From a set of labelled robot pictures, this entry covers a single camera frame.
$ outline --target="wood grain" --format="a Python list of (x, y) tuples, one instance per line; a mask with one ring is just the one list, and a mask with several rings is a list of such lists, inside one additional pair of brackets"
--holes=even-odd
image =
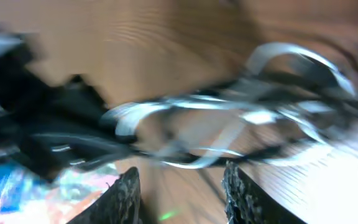
[[(87, 73), (113, 104), (232, 79), (256, 46), (271, 41), (317, 51), (358, 86), (358, 0), (0, 0), (0, 21), (40, 34), (47, 58), (33, 69), (44, 80), (57, 85)], [(232, 147), (253, 144), (241, 138)], [(307, 166), (243, 169), (304, 220), (358, 223), (358, 124), (335, 148)], [(138, 166), (156, 214), (183, 206), (167, 222), (226, 222), (220, 200), (206, 196), (213, 191), (196, 171), (162, 170), (140, 159), (121, 164)], [(206, 172), (219, 186), (223, 170)], [(194, 211), (198, 221), (190, 218)]]

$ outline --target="green light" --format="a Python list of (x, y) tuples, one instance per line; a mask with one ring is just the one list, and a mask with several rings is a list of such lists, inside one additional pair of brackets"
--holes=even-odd
[(159, 220), (160, 220), (160, 221), (164, 221), (164, 220), (167, 220), (167, 219), (169, 219), (169, 218), (171, 218), (171, 217), (174, 217), (174, 216), (177, 215), (177, 214), (178, 214), (178, 211), (167, 212), (167, 213), (163, 214), (163, 215), (159, 218)]

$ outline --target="black textured object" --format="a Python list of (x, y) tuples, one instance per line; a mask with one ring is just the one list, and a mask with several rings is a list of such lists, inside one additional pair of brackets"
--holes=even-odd
[(277, 203), (236, 164), (229, 163), (222, 186), (228, 224), (305, 223)]
[(139, 210), (139, 172), (132, 167), (68, 224), (141, 224)]

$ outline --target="black object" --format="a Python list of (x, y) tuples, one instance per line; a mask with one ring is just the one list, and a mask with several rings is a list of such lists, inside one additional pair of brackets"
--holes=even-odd
[[(119, 155), (75, 145), (69, 146), (69, 152), (56, 153), (51, 150), (55, 147), (51, 138), (45, 142), (34, 137), (35, 133), (73, 133), (114, 141), (114, 126), (98, 126), (107, 109), (96, 91), (80, 76), (74, 76), (65, 86), (49, 87), (26, 69), (34, 58), (20, 35), (0, 28), (0, 162), (14, 159), (43, 179), (53, 180), (70, 161), (89, 161), (89, 166), (84, 166), (88, 170), (97, 162), (106, 162), (107, 157), (114, 160), (114, 156), (127, 156), (121, 153), (126, 145), (117, 146)], [(13, 144), (19, 151), (3, 150)]]
[(139, 172), (130, 168), (89, 208), (68, 224), (141, 224), (150, 222), (141, 207)]
[(236, 164), (227, 165), (222, 186), (228, 224), (305, 223), (277, 203)]

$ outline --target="wooden surface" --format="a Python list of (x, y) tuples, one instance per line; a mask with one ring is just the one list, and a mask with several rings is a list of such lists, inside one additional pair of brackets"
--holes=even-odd
[[(317, 51), (358, 86), (358, 0), (0, 0), (0, 21), (39, 34), (45, 60), (33, 69), (48, 83), (85, 73), (114, 104), (231, 79), (256, 46), (271, 41)], [(358, 124), (353, 133), (310, 165), (244, 169), (306, 221), (358, 223)], [(179, 209), (165, 223), (226, 223), (221, 201), (196, 171), (140, 159), (127, 166), (139, 167), (156, 214)], [(206, 171), (219, 186), (223, 170)]]

